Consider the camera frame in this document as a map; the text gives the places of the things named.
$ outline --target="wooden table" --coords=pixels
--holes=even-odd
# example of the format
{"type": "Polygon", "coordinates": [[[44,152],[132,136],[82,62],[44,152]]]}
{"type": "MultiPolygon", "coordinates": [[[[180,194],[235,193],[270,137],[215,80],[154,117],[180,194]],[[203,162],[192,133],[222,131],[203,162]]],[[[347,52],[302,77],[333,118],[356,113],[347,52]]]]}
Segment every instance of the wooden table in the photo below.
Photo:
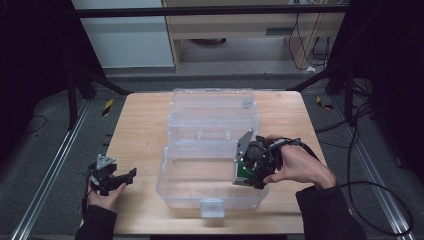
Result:
{"type": "MultiPolygon", "coordinates": [[[[254,91],[260,135],[300,137],[325,161],[298,92],[254,91]]],[[[202,219],[199,210],[170,209],[156,193],[156,179],[167,144],[172,93],[134,93],[127,97],[107,155],[117,158],[116,175],[137,167],[134,183],[119,199],[115,234],[292,234],[303,233],[295,198],[308,184],[270,184],[260,207],[227,211],[222,219],[202,219]]]]}

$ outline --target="hand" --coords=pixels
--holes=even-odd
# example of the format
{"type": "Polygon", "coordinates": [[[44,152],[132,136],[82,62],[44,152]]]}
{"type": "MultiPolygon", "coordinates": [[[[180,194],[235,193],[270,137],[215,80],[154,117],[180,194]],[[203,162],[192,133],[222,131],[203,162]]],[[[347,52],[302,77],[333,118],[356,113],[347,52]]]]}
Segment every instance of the hand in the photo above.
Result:
{"type": "Polygon", "coordinates": [[[89,183],[88,192],[90,194],[88,195],[87,204],[96,205],[105,208],[109,211],[115,212],[116,201],[118,200],[119,196],[122,194],[126,186],[127,184],[123,183],[114,191],[109,192],[109,196],[102,196],[98,194],[95,190],[93,190],[91,188],[91,184],[89,183]]]}
{"type": "MultiPolygon", "coordinates": [[[[280,136],[271,135],[267,139],[280,136]]],[[[292,180],[300,183],[313,183],[317,189],[334,187],[336,177],[323,163],[309,155],[305,150],[294,145],[281,147],[283,167],[275,174],[264,179],[265,183],[292,180]]]]}

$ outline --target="clear plastic container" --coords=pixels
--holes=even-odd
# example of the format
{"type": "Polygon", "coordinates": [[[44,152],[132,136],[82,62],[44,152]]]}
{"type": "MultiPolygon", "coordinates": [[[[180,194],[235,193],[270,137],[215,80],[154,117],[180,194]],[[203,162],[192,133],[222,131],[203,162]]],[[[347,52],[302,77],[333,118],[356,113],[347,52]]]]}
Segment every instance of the clear plastic container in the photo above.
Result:
{"type": "Polygon", "coordinates": [[[176,89],[157,192],[171,208],[199,208],[202,217],[226,209],[254,209],[268,194],[233,185],[237,140],[259,134],[251,89],[176,89]]]}

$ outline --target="wire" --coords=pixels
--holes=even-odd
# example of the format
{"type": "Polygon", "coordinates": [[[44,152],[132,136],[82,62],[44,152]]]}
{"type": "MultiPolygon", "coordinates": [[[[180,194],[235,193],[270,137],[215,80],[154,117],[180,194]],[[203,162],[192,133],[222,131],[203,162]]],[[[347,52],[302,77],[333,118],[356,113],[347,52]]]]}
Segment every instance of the wire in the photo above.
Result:
{"type": "MultiPolygon", "coordinates": [[[[359,118],[361,118],[361,117],[363,117],[363,116],[365,116],[365,115],[367,115],[368,113],[370,113],[371,111],[366,112],[366,110],[368,110],[368,109],[370,109],[370,108],[371,108],[371,107],[370,107],[370,106],[368,106],[367,108],[364,108],[364,109],[360,110],[360,111],[358,112],[358,116],[357,116],[357,117],[358,117],[358,119],[359,119],[359,118]]],[[[345,124],[345,123],[347,123],[347,122],[348,122],[348,121],[345,119],[345,120],[340,121],[340,122],[337,122],[337,123],[332,123],[332,124],[330,124],[330,125],[328,125],[328,126],[326,126],[326,127],[316,129],[316,130],[315,130],[315,133],[316,133],[316,134],[318,134],[318,133],[322,133],[322,132],[330,131],[330,130],[335,129],[335,128],[337,128],[337,127],[339,127],[339,126],[341,126],[341,125],[343,125],[343,124],[345,124]]]]}
{"type": "Polygon", "coordinates": [[[87,210],[88,196],[93,191],[93,189],[90,189],[90,191],[88,191],[88,186],[89,186],[88,184],[90,184],[91,169],[93,169],[95,166],[96,166],[96,162],[92,162],[88,166],[87,171],[83,174],[85,175],[85,187],[84,187],[84,194],[83,194],[81,205],[80,205],[82,209],[83,217],[87,210]]]}
{"type": "Polygon", "coordinates": [[[355,121],[354,121],[354,132],[353,132],[353,136],[352,136],[352,140],[351,140],[351,142],[350,142],[350,145],[349,145],[349,151],[348,151],[348,158],[347,158],[347,183],[346,184],[343,184],[343,185],[341,185],[341,187],[346,187],[347,186],[347,188],[348,188],[348,195],[349,195],[349,201],[350,201],[350,203],[351,203],[351,206],[352,206],[352,208],[353,208],[353,210],[355,211],[355,213],[366,223],[366,224],[368,224],[370,227],[372,227],[372,228],[374,228],[375,230],[377,230],[377,231],[379,231],[379,232],[381,232],[381,233],[384,233],[384,234],[386,234],[386,235],[389,235],[389,236],[393,236],[393,237],[400,237],[400,236],[404,236],[404,235],[406,235],[406,234],[409,234],[411,231],[412,231],[412,228],[413,228],[413,226],[414,226],[414,218],[413,218],[413,215],[412,215],[412,213],[411,213],[411,211],[409,210],[409,208],[407,207],[407,205],[406,205],[406,203],[399,197],[399,196],[397,196],[393,191],[391,191],[390,189],[388,189],[388,188],[386,188],[386,187],[384,187],[384,186],[382,186],[382,185],[380,185],[380,184],[377,184],[377,183],[373,183],[373,182],[369,182],[369,181],[351,181],[351,156],[352,156],[352,150],[353,150],[353,145],[354,145],[354,142],[355,142],[355,138],[358,138],[359,139],[359,133],[358,133],[358,119],[359,119],[359,115],[360,115],[360,112],[361,111],[363,111],[363,110],[360,110],[360,108],[358,108],[358,111],[357,111],[357,113],[355,114],[355,121]],[[401,233],[393,233],[393,232],[391,232],[391,231],[387,231],[387,230],[384,230],[384,229],[382,229],[382,228],[380,228],[380,227],[377,227],[375,224],[373,224],[373,223],[371,223],[370,221],[368,221],[362,214],[361,214],[361,212],[359,211],[359,208],[357,207],[357,205],[356,205],[356,203],[355,203],[355,201],[354,201],[354,199],[353,199],[353,196],[352,196],[352,186],[353,185],[357,185],[357,184],[366,184],[366,185],[373,185],[373,186],[376,186],[376,187],[379,187],[379,188],[381,188],[381,189],[384,189],[385,191],[387,191],[387,192],[389,192],[390,194],[392,194],[392,196],[394,197],[394,198],[396,198],[396,200],[398,200],[398,202],[404,207],[404,209],[406,210],[406,212],[408,213],[408,215],[409,215],[409,228],[406,230],[406,231],[404,231],[404,232],[401,232],[401,233]]]}
{"type": "Polygon", "coordinates": [[[331,58],[331,61],[328,61],[327,65],[331,65],[332,63],[334,63],[335,60],[337,60],[346,51],[346,49],[349,49],[349,47],[354,43],[354,41],[356,41],[356,39],[360,36],[360,34],[362,34],[362,32],[365,30],[365,28],[370,24],[371,20],[373,20],[374,17],[377,15],[377,13],[380,10],[381,6],[383,5],[384,1],[385,0],[380,0],[380,2],[378,3],[378,6],[375,8],[375,10],[371,14],[371,16],[359,28],[359,30],[356,32],[356,34],[349,39],[349,41],[345,44],[344,48],[342,50],[340,50],[333,58],[331,58]]]}
{"type": "Polygon", "coordinates": [[[326,66],[328,59],[330,57],[330,37],[327,37],[327,43],[326,43],[326,46],[325,46],[324,53],[316,53],[315,52],[315,49],[316,49],[316,46],[318,44],[319,39],[320,39],[320,37],[317,37],[317,39],[315,40],[314,47],[312,48],[312,56],[316,60],[324,61],[324,66],[326,66]]]}
{"type": "Polygon", "coordinates": [[[327,144],[329,146],[333,146],[333,147],[338,147],[338,148],[349,148],[349,146],[340,146],[340,145],[336,145],[336,144],[332,144],[332,143],[328,143],[328,142],[324,142],[319,140],[318,142],[322,143],[322,144],[327,144]]]}
{"type": "MultiPolygon", "coordinates": [[[[291,55],[291,57],[292,57],[292,59],[293,59],[293,61],[295,60],[295,58],[294,58],[294,55],[293,55],[293,52],[292,52],[292,50],[291,50],[291,39],[292,39],[292,36],[293,36],[293,33],[294,33],[294,31],[296,30],[297,31],[297,35],[298,35],[298,37],[299,37],[299,41],[300,41],[300,45],[302,46],[302,50],[303,50],[303,56],[304,56],[304,58],[305,58],[305,60],[312,66],[312,67],[318,67],[318,66],[323,66],[324,64],[315,64],[315,63],[311,63],[310,61],[309,61],[309,59],[308,59],[308,56],[306,56],[306,49],[305,49],[305,45],[303,44],[303,40],[302,40],[302,37],[300,36],[300,30],[299,30],[299,13],[297,13],[296,14],[296,21],[295,21],[295,23],[294,23],[294,26],[293,26],[293,30],[292,30],[292,32],[291,32],[291,34],[290,34],[290,37],[289,37],[289,52],[290,52],[290,55],[291,55]]],[[[299,67],[299,66],[297,66],[297,64],[296,64],[296,61],[294,61],[294,65],[295,65],[295,67],[298,69],[298,70],[306,70],[307,68],[301,68],[301,67],[299,67]]]]}
{"type": "Polygon", "coordinates": [[[289,139],[289,138],[277,138],[277,139],[274,139],[274,141],[278,141],[278,140],[285,140],[285,141],[280,142],[280,143],[277,143],[277,144],[272,144],[269,148],[267,148],[264,151],[256,154],[256,156],[254,156],[252,158],[252,160],[253,161],[256,161],[260,156],[264,155],[265,153],[270,152],[271,150],[273,150],[275,148],[281,147],[281,146],[286,145],[286,144],[291,144],[291,143],[294,142],[292,139],[289,139]]]}
{"type": "Polygon", "coordinates": [[[35,130],[32,130],[32,131],[24,132],[24,134],[32,134],[32,133],[38,132],[38,131],[40,131],[40,130],[44,127],[44,126],[46,126],[46,124],[47,124],[47,118],[46,118],[45,116],[43,116],[43,115],[34,115],[34,116],[32,117],[32,119],[37,118],[37,117],[39,117],[39,118],[43,118],[43,119],[44,119],[44,122],[43,122],[43,124],[41,125],[41,127],[37,128],[37,129],[35,129],[35,130]]]}

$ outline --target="black cable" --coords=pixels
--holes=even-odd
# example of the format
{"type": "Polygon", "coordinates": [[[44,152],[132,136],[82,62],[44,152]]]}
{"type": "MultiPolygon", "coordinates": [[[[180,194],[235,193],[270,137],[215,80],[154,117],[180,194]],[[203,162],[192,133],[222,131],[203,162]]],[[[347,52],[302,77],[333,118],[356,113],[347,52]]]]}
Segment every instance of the black cable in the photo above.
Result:
{"type": "Polygon", "coordinates": [[[273,150],[275,148],[281,147],[281,146],[286,145],[286,144],[291,144],[291,143],[294,142],[294,140],[292,140],[290,138],[277,138],[277,139],[274,139],[274,141],[278,141],[278,140],[285,140],[285,141],[283,141],[281,143],[277,143],[277,144],[272,144],[269,148],[265,149],[264,151],[258,153],[256,156],[254,156],[252,158],[252,160],[253,161],[256,161],[259,157],[261,157],[265,153],[270,152],[271,150],[273,150]]]}
{"type": "Polygon", "coordinates": [[[323,64],[326,65],[327,62],[328,62],[328,58],[330,56],[330,37],[327,37],[327,42],[326,42],[324,53],[316,53],[315,52],[315,49],[316,49],[316,46],[318,44],[319,39],[320,39],[320,37],[317,37],[317,39],[315,40],[314,47],[312,48],[312,56],[316,60],[324,61],[323,64]]]}
{"type": "Polygon", "coordinates": [[[322,144],[326,144],[326,145],[332,146],[332,147],[349,148],[349,146],[340,146],[340,145],[336,145],[336,144],[333,144],[333,143],[324,142],[324,141],[321,141],[321,140],[318,140],[318,142],[319,143],[322,143],[322,144]]]}
{"type": "MultiPolygon", "coordinates": [[[[370,112],[364,112],[365,110],[368,110],[368,109],[370,109],[370,108],[371,108],[371,107],[367,107],[367,108],[362,109],[361,111],[359,111],[359,112],[358,112],[358,118],[361,118],[362,116],[365,116],[366,114],[370,113],[370,112]]],[[[340,121],[340,122],[337,122],[337,123],[330,124],[330,125],[328,125],[328,126],[326,126],[326,127],[316,129],[316,130],[315,130],[315,133],[316,133],[316,134],[318,134],[318,133],[322,133],[322,132],[330,131],[330,130],[335,129],[335,128],[337,128],[337,127],[339,127],[339,126],[341,126],[341,125],[343,125],[344,123],[347,123],[347,122],[348,122],[348,121],[345,119],[345,120],[343,120],[343,121],[340,121]]]]}
{"type": "Polygon", "coordinates": [[[84,217],[85,212],[87,210],[87,204],[88,204],[88,196],[93,191],[93,189],[88,191],[88,184],[90,184],[90,176],[91,176],[91,169],[93,169],[96,166],[96,162],[92,162],[87,169],[87,172],[85,173],[85,187],[84,187],[84,194],[83,198],[81,199],[81,209],[82,209],[82,215],[84,217]]]}
{"type": "Polygon", "coordinates": [[[299,30],[299,13],[296,14],[296,24],[295,24],[295,28],[296,28],[296,32],[297,32],[297,36],[299,37],[299,41],[300,41],[300,45],[302,46],[302,50],[303,50],[303,56],[305,57],[305,60],[312,66],[312,67],[318,67],[318,66],[322,66],[324,64],[315,64],[315,63],[311,63],[308,59],[308,56],[306,56],[306,48],[305,45],[303,44],[303,40],[302,37],[300,36],[300,30],[299,30]]]}
{"type": "Polygon", "coordinates": [[[309,59],[308,59],[308,57],[306,56],[306,49],[305,49],[305,46],[304,46],[304,44],[303,44],[303,40],[302,40],[302,38],[301,38],[301,36],[300,36],[300,31],[299,31],[299,13],[297,13],[296,14],[296,21],[295,21],[295,23],[294,23],[294,26],[293,26],[293,30],[292,30],[292,32],[291,32],[291,34],[290,34],[290,37],[289,37],[289,43],[288,43],[288,45],[289,45],[289,52],[290,52],[290,55],[291,55],[291,57],[292,57],[292,59],[293,59],[293,62],[294,62],[294,65],[295,65],[295,67],[298,69],[298,70],[307,70],[307,68],[301,68],[301,67],[299,67],[299,66],[297,66],[297,64],[296,64],[296,61],[295,61],[295,58],[294,58],[294,55],[293,55],[293,52],[291,51],[291,38],[292,38],[292,36],[293,36],[293,33],[294,33],[294,31],[295,30],[297,30],[297,34],[298,34],[298,36],[299,36],[299,41],[300,41],[300,44],[301,44],[301,46],[302,46],[302,50],[303,50],[303,56],[305,57],[305,60],[311,65],[311,67],[318,67],[318,66],[322,66],[322,65],[324,65],[324,64],[314,64],[314,63],[311,63],[310,61],[309,61],[309,59]]]}
{"type": "Polygon", "coordinates": [[[47,124],[47,118],[46,118],[45,116],[43,116],[43,115],[34,115],[34,116],[32,117],[32,119],[34,119],[34,118],[43,118],[43,119],[44,119],[43,124],[42,124],[40,127],[38,127],[37,129],[35,129],[35,130],[24,132],[24,134],[32,134],[32,133],[38,132],[38,131],[40,131],[40,130],[44,127],[44,126],[46,126],[46,124],[47,124]]]}
{"type": "Polygon", "coordinates": [[[393,236],[393,237],[400,237],[400,236],[404,236],[404,235],[406,235],[406,234],[409,234],[411,231],[412,231],[412,229],[413,229],[413,226],[414,226],[414,218],[413,218],[413,215],[412,215],[412,213],[411,213],[411,211],[409,210],[409,208],[407,207],[407,205],[406,205],[406,203],[399,197],[399,196],[397,196],[396,194],[394,194],[393,193],[393,191],[391,191],[391,190],[389,190],[388,188],[386,188],[386,187],[384,187],[384,186],[382,186],[382,185],[380,185],[380,184],[377,184],[377,183],[373,183],[373,182],[369,182],[369,181],[351,181],[351,177],[350,177],[350,175],[351,175],[351,171],[350,171],[350,168],[351,168],[351,155],[352,155],[352,150],[353,150],[353,146],[354,146],[354,142],[355,142],[355,138],[357,137],[357,134],[358,134],[358,119],[359,119],[359,113],[361,112],[362,110],[360,110],[360,108],[358,108],[358,111],[357,111],[357,113],[355,114],[355,119],[354,119],[354,132],[353,132],[353,136],[352,136],[352,140],[351,140],[351,142],[350,142],[350,145],[349,145],[349,151],[348,151],[348,158],[347,158],[347,183],[346,184],[343,184],[343,185],[341,185],[341,187],[345,187],[345,186],[347,186],[347,188],[348,188],[348,196],[349,196],[349,201],[350,201],[350,203],[351,203],[351,206],[352,206],[352,208],[353,208],[353,210],[355,211],[355,213],[366,223],[366,224],[368,224],[370,227],[372,227],[372,228],[374,228],[375,230],[377,230],[377,231],[379,231],[379,232],[381,232],[381,233],[383,233],[383,234],[386,234],[386,235],[389,235],[389,236],[393,236]],[[368,184],[368,185],[373,185],[373,186],[377,186],[377,187],[379,187],[379,188],[381,188],[381,189],[384,189],[385,191],[387,191],[387,192],[389,192],[390,194],[392,194],[392,196],[394,197],[394,198],[396,198],[396,200],[398,200],[398,202],[404,207],[404,209],[406,210],[406,212],[408,213],[408,215],[409,215],[409,228],[406,230],[406,231],[404,231],[404,232],[401,232],[401,233],[393,233],[393,232],[390,232],[390,231],[387,231],[387,230],[384,230],[384,229],[382,229],[382,228],[380,228],[380,227],[377,227],[375,224],[372,224],[370,221],[368,221],[362,214],[361,214],[361,212],[359,211],[359,208],[357,207],[357,205],[356,205],[356,203],[355,203],[355,201],[354,201],[354,199],[353,199],[353,196],[352,196],[352,188],[351,188],[351,186],[352,185],[356,185],[356,184],[368,184]]]}
{"type": "MultiPolygon", "coordinates": [[[[344,71],[339,71],[339,70],[346,68],[346,66],[344,66],[344,65],[346,65],[346,61],[336,61],[336,60],[338,60],[340,58],[340,56],[342,56],[348,49],[350,49],[352,47],[353,44],[355,44],[358,41],[357,39],[365,31],[366,27],[371,23],[371,21],[375,18],[375,16],[377,15],[378,11],[381,8],[381,6],[383,5],[384,1],[385,0],[380,0],[380,2],[378,3],[378,6],[370,14],[370,17],[365,21],[364,24],[362,24],[362,26],[359,28],[359,30],[356,31],[356,33],[353,35],[353,37],[349,38],[349,41],[347,41],[345,46],[340,51],[338,51],[338,53],[331,54],[328,65],[326,66],[324,71],[318,73],[316,76],[313,76],[312,78],[308,79],[307,81],[305,81],[305,82],[303,82],[303,83],[301,83],[301,84],[299,84],[295,87],[290,88],[290,90],[301,91],[304,88],[308,87],[309,85],[313,84],[314,82],[321,80],[325,76],[328,77],[329,75],[334,75],[334,74],[341,75],[342,73],[344,73],[344,71]]],[[[327,90],[327,91],[334,91],[336,89],[335,87],[337,87],[337,84],[335,86],[332,86],[332,88],[330,88],[330,90],[327,90]]]]}

